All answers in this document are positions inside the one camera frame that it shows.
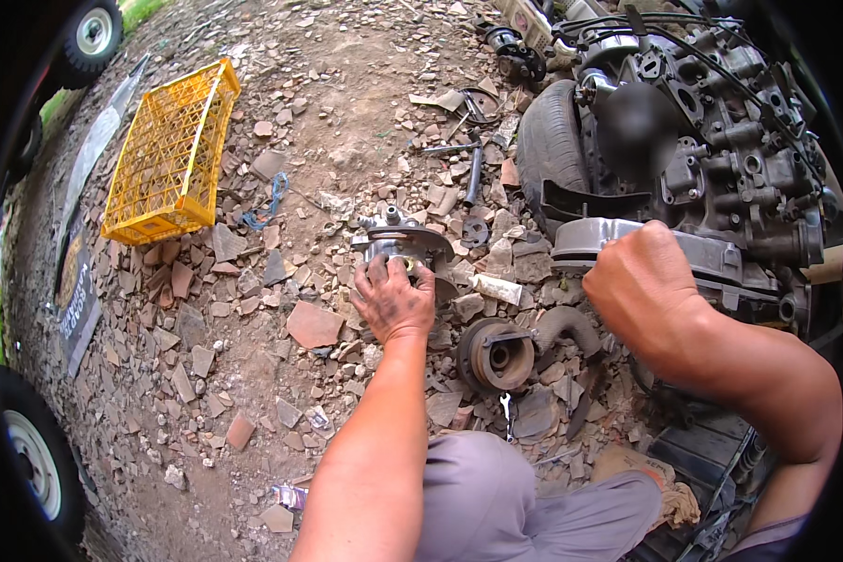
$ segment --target black rubber part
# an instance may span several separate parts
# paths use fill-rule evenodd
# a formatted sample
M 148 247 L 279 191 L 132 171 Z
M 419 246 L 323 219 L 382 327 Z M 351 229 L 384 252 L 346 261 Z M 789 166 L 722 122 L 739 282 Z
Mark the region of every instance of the black rubber part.
M 84 533 L 84 489 L 78 479 L 78 466 L 66 434 L 34 387 L 19 373 L 6 367 L 0 367 L 0 399 L 3 410 L 15 410 L 33 423 L 50 449 L 59 473 L 62 503 L 56 519 L 48 524 L 53 525 L 69 544 L 77 545 Z
M 78 48 L 75 40 L 78 21 L 93 8 L 103 8 L 110 13 L 112 18 L 112 36 L 110 45 L 100 56 L 91 56 Z M 110 61 L 116 55 L 119 43 L 122 42 L 122 12 L 116 6 L 115 0 L 90 0 L 86 6 L 78 12 L 78 19 L 67 32 L 66 41 L 63 43 L 62 51 L 56 56 L 50 73 L 56 77 L 56 81 L 62 87 L 69 90 L 85 88 L 97 81 L 103 74 Z
M 549 219 L 540 208 L 543 181 L 562 189 L 590 192 L 587 164 L 574 117 L 573 80 L 551 84 L 525 111 L 518 126 L 518 179 L 531 215 L 552 242 L 562 221 Z
M 16 149 L 17 154 L 12 158 L 10 169 L 6 173 L 7 185 L 17 184 L 28 175 L 43 140 L 44 124 L 40 120 L 40 113 L 34 111 L 29 124 L 29 135 L 20 140 L 20 145 Z

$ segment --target tire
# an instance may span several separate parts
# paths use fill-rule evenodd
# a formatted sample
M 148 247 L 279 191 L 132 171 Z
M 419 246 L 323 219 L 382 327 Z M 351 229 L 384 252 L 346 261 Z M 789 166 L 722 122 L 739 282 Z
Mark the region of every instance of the tire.
M 44 140 L 44 124 L 40 120 L 40 113 L 34 111 L 31 116 L 29 124 L 29 135 L 24 140 L 24 144 L 20 144 L 16 148 L 16 156 L 10 163 L 10 169 L 7 173 L 6 182 L 8 185 L 17 184 L 22 181 L 31 171 L 34 165 L 34 157 L 40 150 L 40 143 Z
M 90 0 L 78 14 L 50 68 L 56 81 L 69 90 L 96 82 L 122 41 L 122 13 L 115 0 Z
M 518 126 L 518 179 L 531 216 L 550 241 L 562 221 L 549 219 L 540 208 L 543 181 L 562 189 L 589 192 L 587 167 L 574 117 L 573 80 L 551 84 L 525 111 Z
M 0 368 L 0 398 L 12 445 L 48 523 L 77 545 L 84 532 L 84 490 L 66 435 L 44 399 L 14 370 Z

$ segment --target hand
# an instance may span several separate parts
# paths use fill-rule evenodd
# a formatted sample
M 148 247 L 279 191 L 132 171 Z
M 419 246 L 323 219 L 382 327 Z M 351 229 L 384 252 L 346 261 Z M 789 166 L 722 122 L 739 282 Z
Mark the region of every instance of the hand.
M 673 353 L 676 328 L 711 309 L 674 234 L 659 220 L 603 246 L 583 286 L 607 329 L 638 357 Z
M 419 280 L 413 288 L 402 259 L 385 264 L 379 253 L 356 268 L 353 281 L 359 292 L 350 291 L 349 301 L 382 344 L 406 336 L 427 340 L 434 327 L 434 273 L 420 262 L 415 270 Z

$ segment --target white wheel rim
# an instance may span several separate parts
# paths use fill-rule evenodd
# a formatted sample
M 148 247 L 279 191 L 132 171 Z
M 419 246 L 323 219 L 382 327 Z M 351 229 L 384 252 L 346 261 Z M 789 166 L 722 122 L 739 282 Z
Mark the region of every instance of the white wheel rim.
M 103 8 L 90 10 L 78 22 L 75 32 L 78 49 L 85 55 L 97 57 L 110 46 L 112 39 L 112 17 Z
M 62 507 L 62 490 L 53 455 L 40 432 L 24 415 L 15 410 L 4 410 L 3 418 L 9 428 L 12 446 L 31 463 L 31 491 L 44 509 L 47 520 L 53 521 Z

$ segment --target blue string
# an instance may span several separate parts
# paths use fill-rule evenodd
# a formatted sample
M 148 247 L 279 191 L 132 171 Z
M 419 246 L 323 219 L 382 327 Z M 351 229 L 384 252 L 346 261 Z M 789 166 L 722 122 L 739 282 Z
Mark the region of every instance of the blue string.
M 281 180 L 284 180 L 283 187 L 281 186 Z M 264 229 L 266 225 L 271 222 L 271 219 L 275 218 L 275 213 L 278 212 L 278 204 L 281 202 L 281 198 L 284 197 L 284 192 L 288 190 L 288 187 L 290 187 L 288 175 L 284 172 L 275 174 L 271 184 L 271 202 L 269 203 L 269 209 L 263 210 L 262 208 L 255 208 L 245 212 L 242 218 L 246 225 L 253 230 Z M 259 215 L 262 217 L 268 217 L 268 219 L 259 222 Z

